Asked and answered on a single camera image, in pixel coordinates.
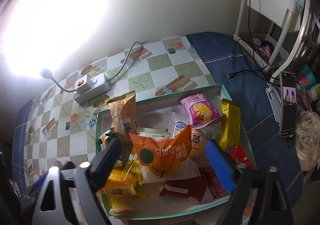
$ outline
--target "teal container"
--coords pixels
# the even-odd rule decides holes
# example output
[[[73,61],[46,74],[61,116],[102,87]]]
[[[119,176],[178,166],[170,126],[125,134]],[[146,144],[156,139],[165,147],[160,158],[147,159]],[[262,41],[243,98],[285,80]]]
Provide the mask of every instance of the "teal container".
[[[311,88],[316,83],[315,75],[313,75],[308,65],[304,65],[302,70],[297,74],[297,82],[305,89]]]

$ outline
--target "green box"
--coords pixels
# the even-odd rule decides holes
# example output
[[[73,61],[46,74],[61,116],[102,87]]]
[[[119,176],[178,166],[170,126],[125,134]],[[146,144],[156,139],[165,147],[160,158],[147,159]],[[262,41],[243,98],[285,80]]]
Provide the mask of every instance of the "green box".
[[[159,96],[159,97],[154,97],[154,98],[146,99],[143,101],[139,101],[136,103],[136,111],[139,111],[139,109],[141,109],[143,111],[146,108],[152,110],[153,107],[159,108],[159,106],[161,106],[161,105],[164,105],[164,107],[168,107],[168,106],[170,107],[170,104],[172,104],[172,105],[175,105],[176,103],[179,104],[180,99],[187,97],[189,95],[194,95],[194,94],[198,94],[198,93],[207,94],[208,100],[212,99],[212,100],[210,100],[210,102],[220,112],[221,112],[221,99],[227,98],[227,99],[231,100],[231,97],[229,96],[227,90],[225,89],[225,87],[223,85],[213,85],[213,86],[172,93],[169,95],[164,95],[164,96]],[[99,140],[100,135],[105,130],[110,128],[110,126],[106,126],[106,122],[107,122],[106,119],[107,118],[111,119],[109,109],[98,113],[97,126],[96,126],[96,153],[100,152],[100,144],[101,144],[101,140]],[[241,123],[241,130],[240,130],[240,145],[244,149],[248,158],[251,160],[252,164],[254,166],[256,166],[255,161],[254,161],[254,157],[253,157],[253,153],[252,153],[252,149],[251,149],[248,137],[246,135],[246,132],[244,130],[242,123]],[[206,210],[208,208],[215,207],[217,205],[220,205],[220,204],[228,201],[229,197],[230,196],[218,198],[218,199],[214,200],[214,202],[211,202],[209,204],[205,204],[205,205],[202,205],[199,207],[192,207],[187,210],[178,211],[175,213],[165,213],[165,214],[149,215],[149,216],[141,216],[141,215],[132,216],[132,215],[130,215],[130,213],[126,213],[123,215],[108,215],[108,216],[111,218],[133,219],[133,220],[147,220],[147,219],[161,219],[161,218],[177,217],[177,216],[196,213],[196,212],[199,212],[202,210]],[[108,197],[106,195],[102,194],[102,200],[103,200],[103,204],[106,209],[106,212],[109,213],[110,206],[108,203]]]

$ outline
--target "snack packet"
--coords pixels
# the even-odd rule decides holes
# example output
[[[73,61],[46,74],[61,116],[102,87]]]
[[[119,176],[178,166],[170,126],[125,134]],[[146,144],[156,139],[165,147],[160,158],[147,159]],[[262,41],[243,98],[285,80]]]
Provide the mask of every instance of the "snack packet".
[[[206,138],[204,133],[200,129],[194,129],[191,131],[191,152],[190,159],[199,158],[201,161],[208,161],[208,158],[205,154],[205,142]]]
[[[110,128],[107,131],[105,131],[100,137],[99,140],[102,141],[102,144],[100,145],[100,149],[101,151],[103,151],[108,143],[110,143],[111,140],[113,139],[118,139],[118,135],[116,134],[114,128]],[[114,167],[119,167],[122,166],[122,159],[121,156],[118,157],[118,159],[116,160],[116,163],[114,165]]]
[[[155,141],[150,137],[130,136],[140,164],[160,178],[173,175],[191,151],[191,125],[172,139]]]
[[[141,166],[137,160],[129,161],[125,167],[114,167],[103,188],[98,193],[113,196],[145,198],[142,190]]]
[[[187,124],[187,121],[178,117],[175,112],[169,112],[168,132],[171,134],[171,137],[175,137],[180,133]]]
[[[203,93],[183,98],[180,103],[186,108],[192,127],[195,129],[219,123],[226,117],[211,105]]]
[[[108,101],[112,123],[122,144],[130,143],[130,133],[137,133],[136,92],[131,91]]]
[[[160,140],[163,138],[170,138],[171,134],[169,132],[161,131],[153,128],[137,127],[137,134],[140,136],[150,137],[154,140]]]
[[[109,214],[118,215],[133,210],[133,208],[128,205],[124,197],[108,196],[108,201],[109,206],[111,207]]]
[[[116,134],[113,127],[103,132],[103,134],[99,137],[99,140],[101,140],[102,142],[102,144],[100,145],[101,152],[107,147],[111,139],[118,139],[118,135]]]
[[[243,162],[249,168],[254,169],[252,162],[249,160],[241,146],[237,145],[230,153],[230,155],[236,162]]]
[[[225,150],[227,147],[239,144],[241,118],[238,104],[228,99],[222,99],[221,110],[227,119],[221,123],[219,146]]]
[[[214,199],[217,199],[225,189],[221,187],[221,184],[212,167],[199,168],[201,177],[208,181],[209,190]]]
[[[207,189],[207,184],[207,180],[201,177],[166,181],[159,196],[169,195],[185,199],[196,199],[200,202]]]

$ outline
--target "yellow wrapper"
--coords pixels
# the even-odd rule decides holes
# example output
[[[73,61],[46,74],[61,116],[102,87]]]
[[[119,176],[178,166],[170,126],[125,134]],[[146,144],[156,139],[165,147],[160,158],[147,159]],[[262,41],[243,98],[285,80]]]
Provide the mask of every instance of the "yellow wrapper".
[[[113,196],[125,196],[134,198],[145,198],[142,190],[141,166],[137,159],[131,160],[124,167],[114,167],[109,174],[106,184],[98,190]]]
[[[227,119],[221,123],[221,137],[219,145],[222,150],[227,147],[238,145],[240,138],[240,109],[237,103],[223,98],[221,110]]]
[[[118,215],[133,210],[121,196],[108,196],[108,201],[111,207],[109,214]]]

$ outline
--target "brown snack wrapper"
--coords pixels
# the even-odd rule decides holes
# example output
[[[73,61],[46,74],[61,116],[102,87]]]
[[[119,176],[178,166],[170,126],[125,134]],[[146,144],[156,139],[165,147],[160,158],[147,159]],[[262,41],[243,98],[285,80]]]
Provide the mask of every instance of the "brown snack wrapper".
[[[108,101],[112,123],[122,144],[130,143],[130,134],[137,134],[136,92],[131,91]]]
[[[207,184],[207,180],[202,177],[166,181],[159,196],[169,195],[185,199],[196,199],[200,202],[207,189]]]

